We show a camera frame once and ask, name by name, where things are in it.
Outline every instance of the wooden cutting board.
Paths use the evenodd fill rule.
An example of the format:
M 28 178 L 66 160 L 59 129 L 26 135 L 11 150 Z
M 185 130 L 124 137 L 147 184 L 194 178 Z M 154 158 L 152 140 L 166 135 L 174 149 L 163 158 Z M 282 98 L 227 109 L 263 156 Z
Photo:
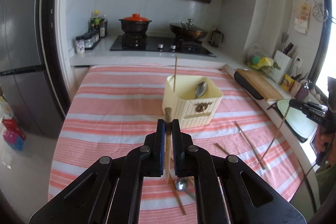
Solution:
M 278 101 L 284 97 L 256 70 L 237 69 L 252 87 L 267 101 Z

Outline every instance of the metal spoon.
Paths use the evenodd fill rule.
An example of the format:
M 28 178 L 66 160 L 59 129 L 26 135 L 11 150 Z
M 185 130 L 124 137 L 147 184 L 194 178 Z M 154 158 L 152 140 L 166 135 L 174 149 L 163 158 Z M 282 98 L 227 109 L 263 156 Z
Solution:
M 196 89 L 195 89 L 195 98 L 200 98 L 202 97 L 206 91 L 208 90 L 208 83 L 207 82 L 201 82 L 197 85 Z
M 189 196 L 191 196 L 193 198 L 193 200 L 196 200 L 195 195 L 190 193 L 189 190 L 188 190 L 188 180 L 186 178 L 177 179 L 176 182 L 175 182 L 175 188 L 178 191 L 187 193 Z

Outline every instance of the wooden chopstick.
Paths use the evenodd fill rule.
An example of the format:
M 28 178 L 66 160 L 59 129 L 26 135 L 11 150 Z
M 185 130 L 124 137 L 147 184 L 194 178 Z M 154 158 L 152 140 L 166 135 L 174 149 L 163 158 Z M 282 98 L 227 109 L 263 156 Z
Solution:
M 170 155 L 171 155 L 171 107 L 165 108 L 165 178 L 166 184 L 169 181 L 169 172 L 170 172 Z
M 173 87 L 174 93 L 175 93 L 175 84 L 176 84 L 176 69 L 177 69 L 177 55 L 175 56 L 174 87 Z
M 219 143 L 215 143 L 215 146 L 217 146 L 220 150 L 222 150 L 226 155 L 229 155 L 230 153 L 227 152 L 224 147 L 222 147 Z
M 258 153 L 255 151 L 255 149 L 253 148 L 252 143 L 250 142 L 250 140 L 247 138 L 247 136 L 245 135 L 244 131 L 240 128 L 239 124 L 236 121 L 233 121 L 233 123 L 236 125 L 236 127 L 238 128 L 238 130 L 240 131 L 241 136 L 243 137 L 243 139 L 245 140 L 245 142 L 248 143 L 248 145 L 251 147 L 255 157 L 258 160 L 258 163 L 260 164 L 261 168 L 265 169 L 265 166 L 263 165 L 263 163 L 261 162 L 262 158 L 260 159 L 258 156 Z
M 178 203 L 178 205 L 179 205 L 179 207 L 180 207 L 180 209 L 181 209 L 181 211 L 182 211 L 182 214 L 183 214 L 183 215 L 187 215 L 187 213 L 186 213 L 185 210 L 184 210 L 184 207 L 183 207 L 182 201 L 181 201 L 181 199 L 180 199 L 179 193 L 178 193 L 178 191 L 177 191 L 176 188 L 175 188 L 175 183 L 174 183 L 174 181 L 173 181 L 173 179 L 172 179 L 170 173 L 169 173 L 169 176 L 168 176 L 168 177 L 169 177 L 169 181 L 170 181 L 170 183 L 171 183 L 171 185 L 172 185 L 172 187 L 173 187 L 173 193 L 174 193 L 174 196 L 175 196 L 175 198 L 176 198 L 176 200 L 177 200 L 177 203 Z
M 268 150 L 271 148 L 272 144 L 274 143 L 275 139 L 277 138 L 277 136 L 278 136 L 278 134 L 279 134 L 279 132 L 280 132 L 280 129 L 281 129 L 281 127 L 282 127 L 284 121 L 286 120 L 286 117 L 287 117 L 289 108 L 290 108 L 290 106 L 288 105 L 287 110 L 286 110 L 286 113 L 285 113 L 285 115 L 283 116 L 283 119 L 282 119 L 282 121 L 281 121 L 281 123 L 280 123 L 280 126 L 279 126 L 278 130 L 277 130 L 277 133 L 275 134 L 273 140 L 271 141 L 271 143 L 269 144 L 269 146 L 268 146 L 268 148 L 266 149 L 265 153 L 264 153 L 263 156 L 261 157 L 260 161 L 264 158 L 264 156 L 266 155 L 266 153 L 268 152 Z
M 189 180 L 189 182 L 191 183 L 191 185 L 193 187 L 195 187 L 195 182 L 193 181 L 193 179 L 191 177 L 187 177 L 187 179 Z
M 195 182 L 194 182 L 194 180 L 193 180 L 193 177 L 186 177 L 189 181 L 190 181 L 190 183 L 192 184 L 192 186 L 194 187 L 195 186 Z

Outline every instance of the striped tablecloth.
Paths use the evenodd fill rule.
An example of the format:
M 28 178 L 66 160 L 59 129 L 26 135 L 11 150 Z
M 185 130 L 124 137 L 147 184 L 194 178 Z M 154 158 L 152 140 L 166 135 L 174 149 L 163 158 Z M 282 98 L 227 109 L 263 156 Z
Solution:
M 163 118 L 162 99 L 167 76 L 174 67 L 94 66 L 90 68 L 64 122 L 52 163 L 49 199 L 53 198 L 101 156 L 125 156 L 156 131 Z M 210 124 L 184 129 L 194 144 L 225 157 L 214 143 L 238 155 L 286 200 L 296 192 L 302 170 L 284 137 L 279 134 L 263 170 L 233 121 L 237 121 L 259 155 L 268 147 L 276 127 L 250 96 L 224 71 L 178 67 L 179 75 L 209 77 L 223 97 Z M 183 216 L 163 177 L 145 178 L 140 223 L 196 223 L 195 202 L 180 193 Z

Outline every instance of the orange pot lid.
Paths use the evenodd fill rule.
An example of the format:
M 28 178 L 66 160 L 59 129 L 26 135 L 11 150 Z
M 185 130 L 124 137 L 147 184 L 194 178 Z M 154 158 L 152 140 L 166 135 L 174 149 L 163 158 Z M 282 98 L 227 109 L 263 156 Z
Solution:
M 124 20 L 131 20 L 131 21 L 150 21 L 145 17 L 141 17 L 140 14 L 133 14 L 131 17 L 125 17 Z

